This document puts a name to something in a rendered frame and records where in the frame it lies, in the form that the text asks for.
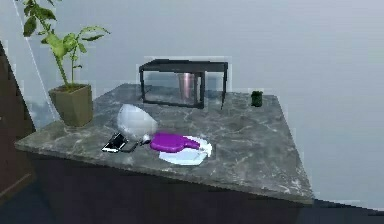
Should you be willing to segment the dark counter with marble top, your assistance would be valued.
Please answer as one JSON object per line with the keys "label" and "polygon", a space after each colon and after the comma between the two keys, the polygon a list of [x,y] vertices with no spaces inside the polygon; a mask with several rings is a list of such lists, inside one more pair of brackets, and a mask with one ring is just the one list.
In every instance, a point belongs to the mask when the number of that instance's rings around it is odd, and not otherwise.
{"label": "dark counter with marble top", "polygon": [[[95,100],[89,124],[55,121],[15,146],[32,160],[58,224],[296,224],[312,190],[277,98],[254,108],[244,93],[219,96],[208,92],[204,109],[151,105],[139,86],[122,84]],[[211,157],[177,166],[148,146],[103,152],[126,103],[164,132],[207,140]]]}

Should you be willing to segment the dark brown wooden cabinet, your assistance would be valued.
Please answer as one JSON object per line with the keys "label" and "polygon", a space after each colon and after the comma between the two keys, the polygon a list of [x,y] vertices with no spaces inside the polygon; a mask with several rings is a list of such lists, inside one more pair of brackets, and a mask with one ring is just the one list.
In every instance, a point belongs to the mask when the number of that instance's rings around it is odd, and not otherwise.
{"label": "dark brown wooden cabinet", "polygon": [[0,205],[35,178],[26,153],[14,145],[33,131],[34,125],[0,41]]}

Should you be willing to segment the small dark green cup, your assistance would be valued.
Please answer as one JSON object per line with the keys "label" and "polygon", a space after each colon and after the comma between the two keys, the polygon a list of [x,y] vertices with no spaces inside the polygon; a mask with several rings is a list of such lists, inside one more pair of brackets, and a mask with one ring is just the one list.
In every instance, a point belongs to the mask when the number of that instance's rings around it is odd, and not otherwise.
{"label": "small dark green cup", "polygon": [[251,94],[251,105],[254,107],[261,107],[263,104],[263,92],[253,91]]}

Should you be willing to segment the clear glass bowl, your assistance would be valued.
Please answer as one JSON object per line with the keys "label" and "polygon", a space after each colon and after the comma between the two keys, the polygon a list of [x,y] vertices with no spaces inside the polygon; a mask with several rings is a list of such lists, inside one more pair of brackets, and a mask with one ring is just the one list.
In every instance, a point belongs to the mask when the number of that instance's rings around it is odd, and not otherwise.
{"label": "clear glass bowl", "polygon": [[123,104],[120,107],[116,125],[125,137],[137,140],[155,133],[158,129],[158,122],[151,115],[132,104]]}

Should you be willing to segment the white plate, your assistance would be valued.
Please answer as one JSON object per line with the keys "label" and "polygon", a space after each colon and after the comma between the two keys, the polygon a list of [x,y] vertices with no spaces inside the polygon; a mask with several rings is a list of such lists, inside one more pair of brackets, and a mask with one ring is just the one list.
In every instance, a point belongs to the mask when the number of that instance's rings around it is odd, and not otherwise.
{"label": "white plate", "polygon": [[200,165],[206,157],[211,156],[213,147],[207,140],[194,136],[187,136],[187,139],[198,142],[200,148],[184,148],[177,153],[160,152],[159,158],[176,165],[193,166]]}

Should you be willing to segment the green house plant in pot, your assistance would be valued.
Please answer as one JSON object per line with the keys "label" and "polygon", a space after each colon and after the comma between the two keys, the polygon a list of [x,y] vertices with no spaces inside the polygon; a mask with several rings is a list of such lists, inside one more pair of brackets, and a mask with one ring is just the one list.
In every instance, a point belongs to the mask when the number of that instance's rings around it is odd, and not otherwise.
{"label": "green house plant in pot", "polygon": [[23,36],[33,34],[42,36],[41,43],[51,50],[63,85],[48,91],[51,102],[60,119],[67,126],[82,127],[93,119],[92,89],[90,84],[76,83],[75,70],[82,68],[78,63],[78,53],[85,54],[85,42],[94,42],[109,31],[101,26],[85,26],[79,32],[70,32],[59,37],[49,20],[56,21],[51,9],[42,7],[37,0],[23,0],[23,13],[26,21],[23,25]]}

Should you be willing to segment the purple spray bottle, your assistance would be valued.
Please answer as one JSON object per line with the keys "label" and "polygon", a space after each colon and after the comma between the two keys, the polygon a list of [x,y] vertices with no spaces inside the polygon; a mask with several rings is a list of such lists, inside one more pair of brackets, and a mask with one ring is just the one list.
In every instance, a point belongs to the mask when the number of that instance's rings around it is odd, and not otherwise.
{"label": "purple spray bottle", "polygon": [[177,153],[184,148],[199,149],[200,144],[182,135],[156,133],[150,142],[150,148],[160,152]]}

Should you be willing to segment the silver metal cup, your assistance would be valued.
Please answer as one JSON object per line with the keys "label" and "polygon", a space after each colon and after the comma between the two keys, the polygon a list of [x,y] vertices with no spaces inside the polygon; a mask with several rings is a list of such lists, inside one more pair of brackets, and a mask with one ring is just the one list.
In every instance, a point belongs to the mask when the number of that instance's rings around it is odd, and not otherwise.
{"label": "silver metal cup", "polygon": [[182,99],[189,99],[194,88],[194,75],[192,73],[179,73],[179,90]]}

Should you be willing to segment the black mobile phone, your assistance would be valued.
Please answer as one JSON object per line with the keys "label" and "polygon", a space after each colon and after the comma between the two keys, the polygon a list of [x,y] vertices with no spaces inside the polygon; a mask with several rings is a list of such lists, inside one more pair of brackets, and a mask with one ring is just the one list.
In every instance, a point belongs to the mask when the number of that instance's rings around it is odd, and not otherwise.
{"label": "black mobile phone", "polygon": [[126,145],[129,143],[130,141],[125,138],[121,133],[114,133],[112,137],[108,140],[108,142],[104,145],[102,151],[109,153],[130,153],[137,147],[138,143],[134,143],[129,148],[126,148]]}

